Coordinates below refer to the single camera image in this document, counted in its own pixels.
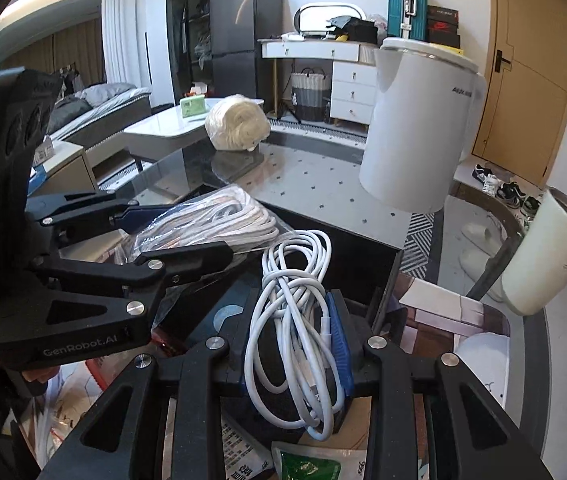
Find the white coffee table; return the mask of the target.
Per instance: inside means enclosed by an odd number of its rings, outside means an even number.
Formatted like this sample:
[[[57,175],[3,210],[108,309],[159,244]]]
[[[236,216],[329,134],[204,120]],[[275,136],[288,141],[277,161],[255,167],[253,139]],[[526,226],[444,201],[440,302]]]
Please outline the white coffee table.
[[[124,129],[122,136],[125,148],[134,158],[157,162],[172,152],[187,148],[202,141],[204,148],[216,151],[205,130],[205,119],[212,107],[224,98],[205,98],[206,113],[196,117],[181,116],[179,105],[142,119]],[[262,100],[253,100],[262,109]]]

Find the green white sachet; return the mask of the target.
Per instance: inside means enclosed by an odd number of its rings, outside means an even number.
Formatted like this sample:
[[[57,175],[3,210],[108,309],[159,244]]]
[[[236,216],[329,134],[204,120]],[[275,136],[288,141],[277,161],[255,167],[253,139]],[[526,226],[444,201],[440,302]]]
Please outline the green white sachet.
[[[367,452],[274,442],[274,469],[283,480],[347,480],[365,475]]]

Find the teal suitcase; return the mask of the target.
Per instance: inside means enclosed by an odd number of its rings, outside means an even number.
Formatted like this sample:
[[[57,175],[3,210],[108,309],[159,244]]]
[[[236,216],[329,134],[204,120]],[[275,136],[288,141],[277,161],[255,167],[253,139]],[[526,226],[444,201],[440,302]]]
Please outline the teal suitcase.
[[[428,0],[389,0],[387,35],[427,40]]]

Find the white desk with drawers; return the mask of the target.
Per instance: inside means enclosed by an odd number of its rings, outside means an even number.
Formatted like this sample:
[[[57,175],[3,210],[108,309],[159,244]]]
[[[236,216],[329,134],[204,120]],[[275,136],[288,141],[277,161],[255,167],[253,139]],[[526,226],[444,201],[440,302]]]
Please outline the white desk with drawers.
[[[291,62],[291,73],[285,81],[291,104],[291,74],[305,67],[322,68],[331,80],[330,99],[323,119],[364,126],[371,122],[376,101],[376,50],[371,44],[354,41],[278,39],[262,42],[263,58]]]

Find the wooden door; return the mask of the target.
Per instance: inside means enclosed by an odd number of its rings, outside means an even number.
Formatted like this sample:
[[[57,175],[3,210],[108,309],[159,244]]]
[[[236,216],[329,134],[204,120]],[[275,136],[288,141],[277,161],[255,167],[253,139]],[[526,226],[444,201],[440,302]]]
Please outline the wooden door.
[[[473,154],[537,186],[567,124],[567,0],[491,0],[486,80]]]

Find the beige side cabinet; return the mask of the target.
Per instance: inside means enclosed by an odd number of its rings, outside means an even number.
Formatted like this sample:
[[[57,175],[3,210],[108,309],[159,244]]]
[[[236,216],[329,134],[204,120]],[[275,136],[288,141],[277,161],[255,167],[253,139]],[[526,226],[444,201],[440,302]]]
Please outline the beige side cabinet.
[[[44,180],[32,183],[28,196],[97,191],[97,181],[82,145],[53,141],[52,150],[52,156],[41,166]]]

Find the stacked shoe boxes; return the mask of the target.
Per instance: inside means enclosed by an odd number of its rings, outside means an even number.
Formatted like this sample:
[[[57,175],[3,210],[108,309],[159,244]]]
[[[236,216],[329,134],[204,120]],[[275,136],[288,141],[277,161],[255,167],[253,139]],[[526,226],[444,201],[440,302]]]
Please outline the stacked shoe boxes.
[[[463,54],[458,27],[457,10],[443,6],[428,6],[427,40],[430,44]]]

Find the oval white mirror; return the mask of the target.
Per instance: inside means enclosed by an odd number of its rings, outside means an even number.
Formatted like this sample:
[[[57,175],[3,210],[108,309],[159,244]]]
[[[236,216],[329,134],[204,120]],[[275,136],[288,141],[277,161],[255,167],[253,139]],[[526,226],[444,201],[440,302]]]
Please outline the oval white mirror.
[[[344,24],[350,18],[366,21],[367,15],[356,4],[314,2],[298,8],[292,23],[297,35],[304,38],[323,38],[333,35],[338,24]]]

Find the cream yarn ball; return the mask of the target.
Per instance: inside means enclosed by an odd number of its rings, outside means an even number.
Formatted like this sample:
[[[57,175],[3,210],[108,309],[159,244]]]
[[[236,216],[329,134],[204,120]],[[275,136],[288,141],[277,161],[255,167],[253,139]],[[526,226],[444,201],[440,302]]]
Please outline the cream yarn ball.
[[[212,107],[205,130],[216,151],[251,152],[269,136],[270,123],[257,103],[235,94]]]

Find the green tissue pack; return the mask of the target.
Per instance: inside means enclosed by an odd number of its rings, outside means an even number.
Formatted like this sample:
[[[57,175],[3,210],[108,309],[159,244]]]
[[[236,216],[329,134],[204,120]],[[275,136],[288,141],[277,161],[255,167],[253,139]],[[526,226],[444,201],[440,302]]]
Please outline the green tissue pack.
[[[194,94],[185,96],[179,101],[181,116],[184,118],[196,117],[206,113],[205,96]]]

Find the black cardboard box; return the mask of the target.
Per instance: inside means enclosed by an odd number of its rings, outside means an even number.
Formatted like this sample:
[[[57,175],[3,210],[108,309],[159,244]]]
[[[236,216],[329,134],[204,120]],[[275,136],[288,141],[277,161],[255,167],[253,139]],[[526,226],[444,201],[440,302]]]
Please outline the black cardboard box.
[[[260,291],[243,358],[246,392],[262,417],[282,427],[316,427],[344,408],[335,376],[327,283],[335,252],[325,228],[285,228],[255,256]]]

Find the cream cylindrical cup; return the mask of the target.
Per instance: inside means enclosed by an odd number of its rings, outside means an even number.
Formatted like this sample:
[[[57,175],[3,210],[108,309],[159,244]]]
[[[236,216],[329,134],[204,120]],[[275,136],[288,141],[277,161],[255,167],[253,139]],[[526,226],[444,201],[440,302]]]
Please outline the cream cylindrical cup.
[[[522,316],[536,314],[567,286],[567,194],[547,188],[500,281],[506,304]]]

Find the dark glass wardrobe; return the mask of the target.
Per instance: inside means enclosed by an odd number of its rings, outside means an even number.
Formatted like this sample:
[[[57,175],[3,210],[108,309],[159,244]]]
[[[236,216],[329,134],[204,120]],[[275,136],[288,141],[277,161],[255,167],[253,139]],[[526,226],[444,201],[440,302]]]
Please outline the dark glass wardrobe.
[[[166,0],[168,59],[178,103],[196,84],[215,94],[210,0]]]

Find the black refrigerator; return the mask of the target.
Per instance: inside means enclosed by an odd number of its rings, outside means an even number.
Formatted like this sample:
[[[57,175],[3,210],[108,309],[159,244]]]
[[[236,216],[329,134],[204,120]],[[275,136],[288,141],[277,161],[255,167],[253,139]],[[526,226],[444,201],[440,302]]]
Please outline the black refrigerator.
[[[215,96],[241,94],[274,109],[272,65],[262,42],[279,37],[283,0],[210,0]]]

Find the striped woven basket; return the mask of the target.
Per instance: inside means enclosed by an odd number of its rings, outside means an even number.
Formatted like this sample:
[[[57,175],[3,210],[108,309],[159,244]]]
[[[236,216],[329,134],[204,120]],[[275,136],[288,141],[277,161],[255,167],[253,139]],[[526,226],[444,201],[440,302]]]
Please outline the striped woven basket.
[[[291,74],[291,100],[300,120],[320,122],[330,99],[331,80],[322,68],[305,67]]]

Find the grey bed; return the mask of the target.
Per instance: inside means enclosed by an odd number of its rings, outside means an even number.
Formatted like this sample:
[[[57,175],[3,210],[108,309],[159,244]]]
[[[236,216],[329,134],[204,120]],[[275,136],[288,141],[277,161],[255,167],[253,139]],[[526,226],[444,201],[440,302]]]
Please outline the grey bed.
[[[92,148],[151,116],[150,87],[96,84],[57,102],[48,122],[52,141]]]

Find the white electric kettle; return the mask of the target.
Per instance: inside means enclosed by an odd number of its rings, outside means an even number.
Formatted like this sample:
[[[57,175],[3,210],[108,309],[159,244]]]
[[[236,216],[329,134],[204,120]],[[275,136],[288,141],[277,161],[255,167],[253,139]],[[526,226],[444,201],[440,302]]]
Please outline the white electric kettle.
[[[486,80],[466,56],[417,40],[387,37],[375,60],[359,182],[392,208],[434,214],[479,131]]]

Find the zip plastic bag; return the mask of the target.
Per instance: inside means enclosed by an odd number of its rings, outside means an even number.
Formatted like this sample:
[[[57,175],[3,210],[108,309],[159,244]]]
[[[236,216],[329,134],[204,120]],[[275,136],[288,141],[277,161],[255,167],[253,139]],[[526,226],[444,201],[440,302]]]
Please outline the zip plastic bag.
[[[103,377],[103,364],[104,359],[97,358],[62,365],[46,391],[30,400],[21,414],[18,426],[40,468],[108,387],[111,380]]]

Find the bagged white brown shoelaces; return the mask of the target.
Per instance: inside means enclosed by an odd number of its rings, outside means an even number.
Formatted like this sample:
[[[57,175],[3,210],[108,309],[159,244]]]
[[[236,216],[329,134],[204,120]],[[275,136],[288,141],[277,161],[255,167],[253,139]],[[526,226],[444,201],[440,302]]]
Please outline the bagged white brown shoelaces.
[[[217,242],[244,252],[267,247],[283,232],[273,212],[232,184],[169,208],[139,233],[122,240],[114,261],[130,263],[142,252]]]

